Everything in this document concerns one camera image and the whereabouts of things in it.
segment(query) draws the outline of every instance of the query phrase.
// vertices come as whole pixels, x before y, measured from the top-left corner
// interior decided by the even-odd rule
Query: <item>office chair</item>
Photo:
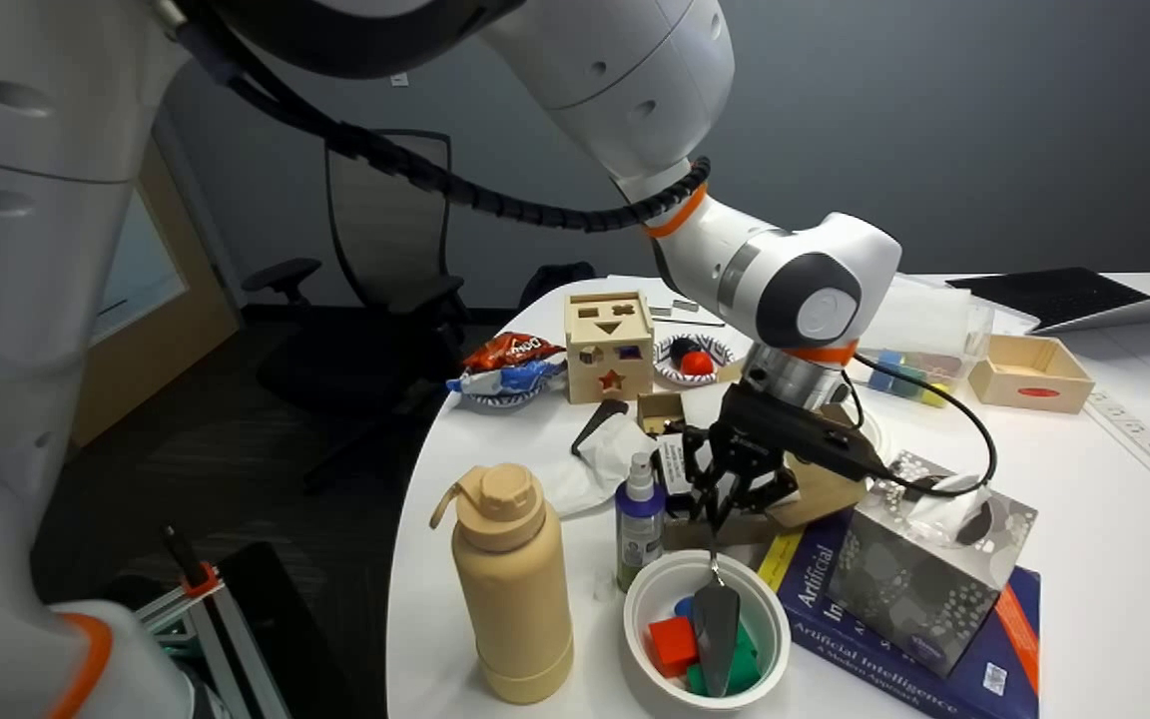
[[[387,137],[432,165],[451,165],[448,137]],[[331,251],[364,309],[314,310],[298,285],[319,259],[305,256],[243,285],[271,289],[298,310],[298,326],[261,365],[261,384],[305,410],[353,422],[346,441],[305,474],[309,493],[323,493],[339,460],[387,448],[392,430],[427,430],[443,380],[459,373],[464,338],[459,281],[448,275],[448,201],[337,151],[323,151],[323,172]]]

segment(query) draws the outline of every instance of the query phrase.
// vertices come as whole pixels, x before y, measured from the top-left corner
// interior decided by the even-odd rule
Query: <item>white bowl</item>
[[[675,603],[707,586],[707,553],[667,553],[648,563],[621,601],[621,643],[632,663],[657,687],[667,698],[693,711],[748,711],[768,698],[786,671],[792,630],[782,618],[778,597],[741,563],[720,557],[723,582],[740,590],[740,615],[750,629],[764,679],[740,697],[689,697],[679,679],[653,671],[648,653],[648,629],[675,615]]]

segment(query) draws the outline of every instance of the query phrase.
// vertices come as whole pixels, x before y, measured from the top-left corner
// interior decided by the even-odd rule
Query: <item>table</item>
[[[640,289],[667,304],[657,281],[587,281],[530,304],[511,326],[557,338],[557,309],[571,292]],[[1150,420],[1150,325],[1067,336],[1110,397]],[[898,448],[949,468],[979,468],[979,436],[953,410],[932,410],[865,390],[865,410]],[[526,462],[536,474],[571,470],[571,441],[587,405],[543,397],[511,416],[478,416],[443,405],[423,441],[392,563],[387,597],[387,706],[395,719],[423,714],[657,714],[648,691],[627,682],[616,586],[616,514],[593,513],[563,525],[565,590],[573,618],[573,671],[538,706],[495,705],[475,679],[470,623],[451,563],[451,532],[427,526],[448,484],[475,462]],[[1117,445],[1093,410],[1046,416],[979,409],[998,441],[998,493],[1041,513],[1022,563],[1041,571],[1041,714],[1150,714],[1150,468]],[[760,714],[916,714],[898,698],[846,671],[792,653],[786,682]]]

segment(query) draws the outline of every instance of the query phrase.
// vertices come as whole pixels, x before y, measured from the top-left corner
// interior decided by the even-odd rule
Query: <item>gray wall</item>
[[[1150,267],[1150,0],[725,0],[725,16],[740,80],[703,149],[723,201],[786,227],[860,211],[908,244],[908,267]],[[478,40],[407,88],[285,71],[346,119],[451,132],[455,172],[482,183],[616,205]],[[175,80],[162,137],[231,275],[326,256],[319,143],[201,71]],[[451,215],[475,309],[573,256],[652,267],[640,232]],[[337,273],[310,292],[353,304]]]

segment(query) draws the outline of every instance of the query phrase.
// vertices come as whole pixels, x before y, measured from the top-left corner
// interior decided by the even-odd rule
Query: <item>book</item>
[[[826,597],[844,538],[846,514],[832,514],[800,537],[778,537],[760,567],[770,586],[778,582],[778,603],[800,646],[926,714],[1039,719],[1041,575],[1015,567],[963,659],[947,677],[933,677]]]

